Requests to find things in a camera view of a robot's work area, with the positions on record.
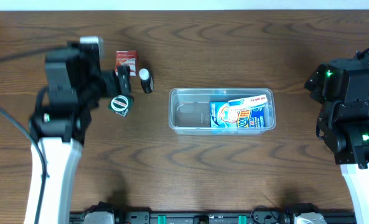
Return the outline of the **clear plastic container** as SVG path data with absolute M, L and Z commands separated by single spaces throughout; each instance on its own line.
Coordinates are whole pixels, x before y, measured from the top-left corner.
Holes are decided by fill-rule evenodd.
M 266 95 L 264 128 L 211 128 L 210 102 Z M 169 126 L 185 135 L 259 135 L 276 127 L 273 92 L 268 88 L 176 88 L 170 91 Z

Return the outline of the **blue Kool Fever box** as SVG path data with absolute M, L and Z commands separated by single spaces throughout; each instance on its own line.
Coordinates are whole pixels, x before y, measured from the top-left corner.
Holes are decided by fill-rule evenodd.
M 228 102 L 210 102 L 211 128 L 264 128 L 264 106 L 231 109 Z

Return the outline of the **white blue Panadol box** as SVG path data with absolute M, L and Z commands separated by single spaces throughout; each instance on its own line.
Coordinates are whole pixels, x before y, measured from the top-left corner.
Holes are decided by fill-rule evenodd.
M 256 108 L 264 106 L 268 102 L 266 95 L 258 95 L 246 98 L 239 98 L 228 101 L 228 105 L 233 110 L 245 110 L 247 108 Z

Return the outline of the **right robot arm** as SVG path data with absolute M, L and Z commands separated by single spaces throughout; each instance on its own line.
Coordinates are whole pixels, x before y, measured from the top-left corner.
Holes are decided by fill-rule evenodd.
M 357 223 L 369 223 L 369 52 L 320 64 L 305 82 L 321 104 L 316 136 L 333 152 Z

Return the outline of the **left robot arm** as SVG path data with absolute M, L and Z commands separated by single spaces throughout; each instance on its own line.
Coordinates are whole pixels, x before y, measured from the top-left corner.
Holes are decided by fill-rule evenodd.
M 128 96 L 129 68 L 102 70 L 103 39 L 82 37 L 45 57 L 48 85 L 29 119 L 32 175 L 25 223 L 68 223 L 75 172 L 91 111 L 102 98 Z

